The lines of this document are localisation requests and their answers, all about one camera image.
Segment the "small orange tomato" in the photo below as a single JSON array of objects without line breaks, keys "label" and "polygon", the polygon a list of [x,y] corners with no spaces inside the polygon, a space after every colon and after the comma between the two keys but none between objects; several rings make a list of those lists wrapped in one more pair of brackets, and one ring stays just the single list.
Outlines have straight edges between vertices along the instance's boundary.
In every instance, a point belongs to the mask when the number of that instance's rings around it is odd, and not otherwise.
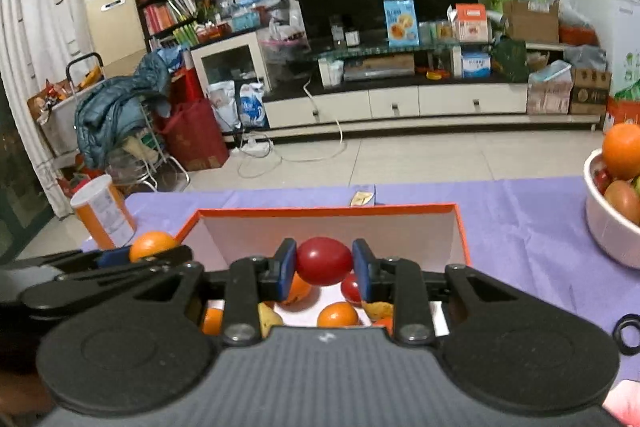
[{"label": "small orange tomato", "polygon": [[317,317],[317,326],[322,329],[352,327],[359,324],[360,318],[356,309],[346,301],[326,306]]},{"label": "small orange tomato", "polygon": [[171,234],[164,231],[149,231],[134,240],[129,249],[129,261],[137,262],[146,257],[176,248],[180,243]]},{"label": "small orange tomato", "polygon": [[224,311],[217,308],[208,308],[201,327],[202,332],[209,336],[219,336],[222,331],[223,318]]}]

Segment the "red cherry tomato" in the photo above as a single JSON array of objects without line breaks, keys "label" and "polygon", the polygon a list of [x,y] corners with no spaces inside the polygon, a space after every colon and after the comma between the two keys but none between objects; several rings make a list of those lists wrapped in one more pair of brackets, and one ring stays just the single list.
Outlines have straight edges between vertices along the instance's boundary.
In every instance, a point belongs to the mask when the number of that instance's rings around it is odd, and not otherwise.
[{"label": "red cherry tomato", "polygon": [[296,272],[312,286],[341,283],[353,267],[352,252],[336,239],[313,237],[296,248]]}]

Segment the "orange white canister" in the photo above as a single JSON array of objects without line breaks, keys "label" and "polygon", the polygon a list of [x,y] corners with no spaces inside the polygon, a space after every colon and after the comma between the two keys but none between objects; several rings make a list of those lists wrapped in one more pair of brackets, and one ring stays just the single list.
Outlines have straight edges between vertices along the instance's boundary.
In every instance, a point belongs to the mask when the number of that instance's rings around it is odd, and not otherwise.
[{"label": "orange white canister", "polygon": [[73,195],[70,207],[101,249],[126,246],[136,233],[136,222],[109,174],[84,184]]}]

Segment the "yellow apple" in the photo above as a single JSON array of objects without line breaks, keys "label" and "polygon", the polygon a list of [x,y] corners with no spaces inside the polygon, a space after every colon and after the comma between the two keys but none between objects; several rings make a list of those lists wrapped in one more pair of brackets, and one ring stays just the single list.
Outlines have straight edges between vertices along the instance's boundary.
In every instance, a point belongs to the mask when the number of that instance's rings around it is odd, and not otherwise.
[{"label": "yellow apple", "polygon": [[284,322],[282,317],[277,314],[267,303],[259,303],[258,315],[260,322],[260,331],[262,332],[262,338],[269,336],[269,333],[273,326],[283,326]]}]

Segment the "orange fruit box front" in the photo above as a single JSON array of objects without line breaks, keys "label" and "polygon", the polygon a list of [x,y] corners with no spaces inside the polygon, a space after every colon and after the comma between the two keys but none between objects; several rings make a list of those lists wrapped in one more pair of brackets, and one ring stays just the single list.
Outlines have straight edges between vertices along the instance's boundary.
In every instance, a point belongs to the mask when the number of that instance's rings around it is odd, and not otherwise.
[{"label": "orange fruit box front", "polygon": [[311,293],[312,286],[304,281],[297,272],[294,273],[288,297],[280,301],[281,306],[293,306],[307,299]]}]

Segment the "orange cardboard box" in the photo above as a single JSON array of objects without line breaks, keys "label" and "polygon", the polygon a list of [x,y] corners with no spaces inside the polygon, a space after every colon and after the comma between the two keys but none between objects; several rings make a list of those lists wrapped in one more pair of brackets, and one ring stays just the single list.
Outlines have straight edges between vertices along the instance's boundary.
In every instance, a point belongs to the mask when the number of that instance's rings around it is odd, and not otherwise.
[{"label": "orange cardboard box", "polygon": [[403,257],[425,271],[471,262],[457,205],[199,209],[177,233],[208,271],[250,256],[272,256],[283,239],[326,236],[346,246],[365,239],[376,257]]}]

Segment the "blue jacket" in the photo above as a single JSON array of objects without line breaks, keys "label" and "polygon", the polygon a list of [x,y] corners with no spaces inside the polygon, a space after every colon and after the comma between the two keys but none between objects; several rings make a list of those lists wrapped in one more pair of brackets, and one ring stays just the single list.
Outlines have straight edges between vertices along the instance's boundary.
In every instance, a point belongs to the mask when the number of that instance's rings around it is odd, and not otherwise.
[{"label": "blue jacket", "polygon": [[104,169],[107,156],[145,126],[142,105],[170,114],[171,78],[160,54],[146,54],[130,76],[100,82],[76,107],[78,150],[89,169]]}]

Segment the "red gift bag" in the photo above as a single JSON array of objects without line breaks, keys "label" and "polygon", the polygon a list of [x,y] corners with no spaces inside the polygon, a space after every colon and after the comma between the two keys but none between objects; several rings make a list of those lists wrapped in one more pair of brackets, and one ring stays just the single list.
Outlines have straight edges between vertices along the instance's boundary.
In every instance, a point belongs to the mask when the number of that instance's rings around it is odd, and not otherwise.
[{"label": "red gift bag", "polygon": [[176,105],[167,118],[156,116],[155,127],[186,171],[217,169],[229,158],[213,107],[204,98]]}]

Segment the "white tv cabinet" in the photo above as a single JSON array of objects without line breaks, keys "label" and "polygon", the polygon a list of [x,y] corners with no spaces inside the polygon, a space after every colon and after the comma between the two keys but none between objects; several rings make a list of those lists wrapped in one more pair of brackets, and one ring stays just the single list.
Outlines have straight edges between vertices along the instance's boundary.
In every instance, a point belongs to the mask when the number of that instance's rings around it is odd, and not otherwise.
[{"label": "white tv cabinet", "polygon": [[338,57],[301,62],[311,68],[296,81],[274,84],[264,104],[269,134],[276,138],[325,135],[331,124],[345,134],[426,128],[494,126],[602,126],[598,115],[529,114],[528,83],[491,72],[486,77],[427,78],[414,67],[416,53]]}]

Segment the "white small cabinet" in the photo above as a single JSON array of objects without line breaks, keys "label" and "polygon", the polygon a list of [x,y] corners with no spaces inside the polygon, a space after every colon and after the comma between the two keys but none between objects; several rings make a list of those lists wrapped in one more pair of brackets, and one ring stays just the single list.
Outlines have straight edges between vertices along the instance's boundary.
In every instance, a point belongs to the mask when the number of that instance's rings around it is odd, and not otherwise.
[{"label": "white small cabinet", "polygon": [[204,94],[217,82],[232,80],[236,90],[244,83],[260,82],[271,90],[267,65],[257,31],[244,31],[194,46],[192,61]]}]

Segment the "white air conditioner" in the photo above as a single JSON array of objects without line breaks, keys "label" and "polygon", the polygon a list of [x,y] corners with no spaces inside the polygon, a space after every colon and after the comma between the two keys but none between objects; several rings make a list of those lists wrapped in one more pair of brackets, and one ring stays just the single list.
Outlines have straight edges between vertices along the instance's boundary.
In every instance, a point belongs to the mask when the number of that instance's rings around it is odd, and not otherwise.
[{"label": "white air conditioner", "polygon": [[85,0],[93,51],[108,75],[129,75],[146,53],[136,0]]}]

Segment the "white fruit bowl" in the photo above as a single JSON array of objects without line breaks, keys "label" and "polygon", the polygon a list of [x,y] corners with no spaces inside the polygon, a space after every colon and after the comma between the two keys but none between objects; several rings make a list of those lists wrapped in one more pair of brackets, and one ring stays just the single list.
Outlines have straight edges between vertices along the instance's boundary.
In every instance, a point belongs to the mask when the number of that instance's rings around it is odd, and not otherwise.
[{"label": "white fruit bowl", "polygon": [[582,177],[587,187],[586,222],[592,238],[608,257],[621,265],[638,269],[639,227],[617,212],[594,183],[596,171],[604,167],[602,150],[593,150],[584,162]]}]

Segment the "blue snack bag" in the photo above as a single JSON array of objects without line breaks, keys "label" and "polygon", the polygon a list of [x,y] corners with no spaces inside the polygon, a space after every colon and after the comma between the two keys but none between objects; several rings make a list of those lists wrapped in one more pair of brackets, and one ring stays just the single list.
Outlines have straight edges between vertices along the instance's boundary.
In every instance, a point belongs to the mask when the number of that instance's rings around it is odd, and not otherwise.
[{"label": "blue snack bag", "polygon": [[383,2],[387,39],[390,46],[417,46],[420,43],[419,23],[413,0]]}]

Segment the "orange in bowl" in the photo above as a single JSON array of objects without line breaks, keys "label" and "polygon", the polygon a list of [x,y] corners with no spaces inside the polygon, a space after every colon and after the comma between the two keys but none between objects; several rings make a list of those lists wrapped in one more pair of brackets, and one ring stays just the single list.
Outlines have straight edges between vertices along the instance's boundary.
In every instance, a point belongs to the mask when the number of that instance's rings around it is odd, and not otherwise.
[{"label": "orange in bowl", "polygon": [[621,180],[634,179],[640,170],[640,127],[622,122],[605,133],[602,158],[608,172]]}]

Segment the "white freezer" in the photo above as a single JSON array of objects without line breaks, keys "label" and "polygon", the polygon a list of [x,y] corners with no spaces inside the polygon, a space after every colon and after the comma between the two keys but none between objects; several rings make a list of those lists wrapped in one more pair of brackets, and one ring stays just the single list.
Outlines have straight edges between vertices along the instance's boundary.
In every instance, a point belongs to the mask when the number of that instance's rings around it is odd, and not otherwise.
[{"label": "white freezer", "polygon": [[639,0],[570,0],[605,49],[615,100],[639,101]]}]

